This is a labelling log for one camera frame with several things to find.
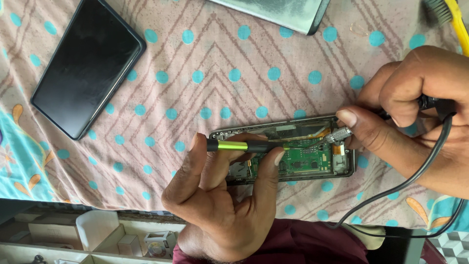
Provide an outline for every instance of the metal knurled grip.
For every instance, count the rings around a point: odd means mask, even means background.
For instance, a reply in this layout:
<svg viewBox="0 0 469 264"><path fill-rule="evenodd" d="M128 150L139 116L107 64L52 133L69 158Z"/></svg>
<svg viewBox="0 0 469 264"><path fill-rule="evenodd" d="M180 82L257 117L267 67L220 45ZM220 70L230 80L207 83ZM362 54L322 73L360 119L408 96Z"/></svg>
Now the metal knurled grip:
<svg viewBox="0 0 469 264"><path fill-rule="evenodd" d="M342 140L350 137L353 133L350 129L346 126L324 136L324 139L329 143L337 143L341 142Z"/></svg>

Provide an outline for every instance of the green circuit board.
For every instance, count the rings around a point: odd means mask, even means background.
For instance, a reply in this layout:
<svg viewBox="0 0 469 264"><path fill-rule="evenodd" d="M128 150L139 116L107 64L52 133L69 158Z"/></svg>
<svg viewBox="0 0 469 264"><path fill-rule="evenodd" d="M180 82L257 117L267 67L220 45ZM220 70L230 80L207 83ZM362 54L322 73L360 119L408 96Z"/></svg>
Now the green circuit board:
<svg viewBox="0 0 469 264"><path fill-rule="evenodd" d="M320 139L294 140L287 142L291 147L305 148ZM257 177L259 163L265 154L259 153L250 161L250 177ZM285 151L279 163L279 177L282 175L299 172L330 172L331 158L333 155L331 144L316 145L309 149L290 149Z"/></svg>

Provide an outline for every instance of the cd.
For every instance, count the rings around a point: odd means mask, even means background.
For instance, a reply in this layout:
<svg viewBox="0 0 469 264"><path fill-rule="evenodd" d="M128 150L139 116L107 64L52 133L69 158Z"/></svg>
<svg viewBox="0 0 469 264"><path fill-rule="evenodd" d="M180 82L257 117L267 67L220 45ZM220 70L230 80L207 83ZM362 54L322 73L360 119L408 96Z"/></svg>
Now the cd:
<svg viewBox="0 0 469 264"><path fill-rule="evenodd" d="M148 253L153 257L164 257L166 255L166 248L163 244L152 242L148 245Z"/></svg>

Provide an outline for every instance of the silver power bank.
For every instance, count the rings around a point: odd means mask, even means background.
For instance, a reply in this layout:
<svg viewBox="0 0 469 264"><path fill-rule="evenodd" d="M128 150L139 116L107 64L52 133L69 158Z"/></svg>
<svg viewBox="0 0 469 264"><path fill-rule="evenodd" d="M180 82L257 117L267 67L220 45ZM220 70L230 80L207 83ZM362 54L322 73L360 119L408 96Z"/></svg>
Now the silver power bank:
<svg viewBox="0 0 469 264"><path fill-rule="evenodd" d="M305 35L316 33L330 0L210 0Z"/></svg>

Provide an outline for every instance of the blue polka dot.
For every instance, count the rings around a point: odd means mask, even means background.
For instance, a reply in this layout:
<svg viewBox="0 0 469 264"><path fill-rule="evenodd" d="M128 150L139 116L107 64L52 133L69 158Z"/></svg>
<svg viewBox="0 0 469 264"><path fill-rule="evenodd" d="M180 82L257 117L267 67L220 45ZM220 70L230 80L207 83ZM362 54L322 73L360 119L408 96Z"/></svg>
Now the blue polka dot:
<svg viewBox="0 0 469 264"><path fill-rule="evenodd" d="M145 106L139 104L135 107L135 114L137 116L143 116L146 112Z"/></svg>
<svg viewBox="0 0 469 264"><path fill-rule="evenodd" d="M293 205L289 204L285 206L284 211L287 215L293 215L296 212L296 208Z"/></svg>
<svg viewBox="0 0 469 264"><path fill-rule="evenodd" d="M276 81L280 78L280 69L277 67L272 67L270 70L267 72L267 77L271 81Z"/></svg>
<svg viewBox="0 0 469 264"><path fill-rule="evenodd" d="M413 123L410 126L404 128L404 131L407 135L413 135L417 133L417 123Z"/></svg>
<svg viewBox="0 0 469 264"><path fill-rule="evenodd" d="M337 39L337 29L334 27L326 27L323 31L323 38L327 42L332 42Z"/></svg>
<svg viewBox="0 0 469 264"><path fill-rule="evenodd" d="M190 30L184 30L182 33L182 41L186 44L190 44L194 41L194 33Z"/></svg>
<svg viewBox="0 0 469 264"><path fill-rule="evenodd" d="M396 200L397 197L399 197L399 192L389 194L387 197L388 197L389 200Z"/></svg>
<svg viewBox="0 0 469 264"><path fill-rule="evenodd" d="M249 35L251 34L251 29L246 26L246 25L243 25L243 26L240 26L239 29L238 29L238 37L239 39L241 40L247 40L249 38Z"/></svg>
<svg viewBox="0 0 469 264"><path fill-rule="evenodd" d="M322 80L322 74L318 70L314 70L314 71L310 72L310 75L308 76L308 81L312 85L316 85L316 84L320 83L321 80Z"/></svg>
<svg viewBox="0 0 469 264"><path fill-rule="evenodd" d="M158 35L156 34L155 31L151 29L146 29L145 30L145 39L150 42L150 43L155 43L158 41Z"/></svg>
<svg viewBox="0 0 469 264"><path fill-rule="evenodd" d="M370 41L370 45L372 45L373 47L378 47L379 45L384 43L386 37L384 37L381 31L373 31L370 34L368 40Z"/></svg>
<svg viewBox="0 0 469 264"><path fill-rule="evenodd" d="M303 109L298 109L293 113L294 119L301 119L306 117L306 112Z"/></svg>
<svg viewBox="0 0 469 264"><path fill-rule="evenodd" d="M90 129L90 130L88 130L88 136L90 137L90 139L95 140L96 139L96 132L94 132L94 130Z"/></svg>
<svg viewBox="0 0 469 264"><path fill-rule="evenodd" d="M414 35L409 41L410 49L423 46L425 44L425 36L422 34Z"/></svg>
<svg viewBox="0 0 469 264"><path fill-rule="evenodd" d="M149 200L149 199L150 199L150 194L147 193L147 192L143 192L143 193L142 193L142 196L145 198L145 200Z"/></svg>
<svg viewBox="0 0 469 264"><path fill-rule="evenodd" d="M352 89L361 89L364 84L365 84L365 79L361 77L360 75L353 76L350 79L350 87L352 87Z"/></svg>
<svg viewBox="0 0 469 264"><path fill-rule="evenodd" d="M434 199L428 200L428 202L427 202L427 208L428 208L428 210L431 210L431 207L433 206L434 203L435 203L435 200L434 200Z"/></svg>
<svg viewBox="0 0 469 264"><path fill-rule="evenodd" d="M221 110L220 110L220 117L223 118L223 119L228 119L230 118L231 116L231 111L230 111L230 108L228 107L223 107Z"/></svg>
<svg viewBox="0 0 469 264"><path fill-rule="evenodd" d="M111 103L108 103L104 109L108 114L114 113L114 105Z"/></svg>
<svg viewBox="0 0 469 264"><path fill-rule="evenodd" d="M179 151L179 152L182 152L186 149L186 145L184 144L184 142L182 141L178 141L176 142L176 144L174 145L174 148Z"/></svg>
<svg viewBox="0 0 469 264"><path fill-rule="evenodd" d="M114 165L113 165L113 169L114 169L116 172L121 172L121 171L124 169L124 165L122 165L122 163L120 163L120 162L116 162L116 163L114 163Z"/></svg>
<svg viewBox="0 0 469 264"><path fill-rule="evenodd" d="M153 169L151 168L150 165L145 165L145 166L144 166L144 172L145 172L146 174L150 174L152 171L153 171Z"/></svg>
<svg viewBox="0 0 469 264"><path fill-rule="evenodd" d="M330 181L325 181L321 184L321 189L325 192L329 192L332 188L334 188L334 184Z"/></svg>
<svg viewBox="0 0 469 264"><path fill-rule="evenodd" d="M127 80L129 80L129 82L132 82L132 81L135 81L135 79L137 79L137 72L134 69L132 69L127 75Z"/></svg>
<svg viewBox="0 0 469 264"><path fill-rule="evenodd" d="M358 156L358 167L365 169L368 167L368 159L363 155Z"/></svg>
<svg viewBox="0 0 469 264"><path fill-rule="evenodd" d="M212 116L212 110L210 110L210 108L204 107L204 108L202 108L202 110L200 110L200 117L201 118L209 119L211 116Z"/></svg>
<svg viewBox="0 0 469 264"><path fill-rule="evenodd" d="M280 35L286 39L291 37L293 35L293 30L285 28L285 27L280 27L279 28Z"/></svg>
<svg viewBox="0 0 469 264"><path fill-rule="evenodd" d="M52 35L57 34L57 29L55 29L54 25L50 21L44 22L44 28Z"/></svg>
<svg viewBox="0 0 469 264"><path fill-rule="evenodd" d="M61 149L57 151L57 156L61 159L68 159L68 157L70 157L70 152L66 149Z"/></svg>
<svg viewBox="0 0 469 264"><path fill-rule="evenodd" d="M321 221L326 221L329 219L329 213L326 210L319 210L316 214Z"/></svg>
<svg viewBox="0 0 469 264"><path fill-rule="evenodd" d="M124 137L122 137L121 135L115 136L114 140L118 145L122 145L125 142Z"/></svg>
<svg viewBox="0 0 469 264"><path fill-rule="evenodd" d="M241 78L241 71L238 69L232 69L230 73L228 73L228 79L232 82L237 82Z"/></svg>
<svg viewBox="0 0 469 264"><path fill-rule="evenodd" d="M39 142L39 145L41 145L43 150L49 150L49 144L45 141Z"/></svg>
<svg viewBox="0 0 469 264"><path fill-rule="evenodd" d="M362 219L359 218L358 216L352 217L352 221L350 221L352 224L359 225L362 223Z"/></svg>
<svg viewBox="0 0 469 264"><path fill-rule="evenodd" d="M122 187L117 186L116 187L116 193L120 195L124 195L124 189Z"/></svg>
<svg viewBox="0 0 469 264"><path fill-rule="evenodd" d="M17 27L21 26L21 18L17 14L11 13L10 19L11 19L11 22L13 22L15 26Z"/></svg>
<svg viewBox="0 0 469 264"><path fill-rule="evenodd" d="M156 77L156 80L161 84L167 83L169 79L168 74L162 70L157 72L155 77Z"/></svg>
<svg viewBox="0 0 469 264"><path fill-rule="evenodd" d="M396 220L389 220L386 222L386 226L397 226L399 223L397 223Z"/></svg>
<svg viewBox="0 0 469 264"><path fill-rule="evenodd" d="M153 147L155 145L155 139L152 137L146 137L145 144L149 147Z"/></svg>
<svg viewBox="0 0 469 264"><path fill-rule="evenodd" d="M176 117L177 117L177 111L176 111L176 109L174 109L174 108L169 108L168 110L166 110L166 117L167 117L169 120L175 120Z"/></svg>
<svg viewBox="0 0 469 264"><path fill-rule="evenodd" d="M196 84L200 84L203 79L204 79L203 72L196 70L194 71L194 73L192 73L192 81L194 81Z"/></svg>
<svg viewBox="0 0 469 264"><path fill-rule="evenodd" d="M88 185L90 186L91 189L96 190L98 188L98 185L94 181L89 181Z"/></svg>
<svg viewBox="0 0 469 264"><path fill-rule="evenodd" d="M89 161L91 162L91 164L93 164L93 165L98 164L98 162L97 162L95 159L93 159L91 156L88 157L88 160L89 160Z"/></svg>
<svg viewBox="0 0 469 264"><path fill-rule="evenodd" d="M37 57L34 54L30 55L30 60L31 60L32 65L36 67L39 67L41 65L41 60L39 59L39 57Z"/></svg>
<svg viewBox="0 0 469 264"><path fill-rule="evenodd" d="M267 113L269 112L269 110L267 109L267 107L265 106L259 106L257 109L256 109L256 116L259 117L259 118L264 118L267 116Z"/></svg>

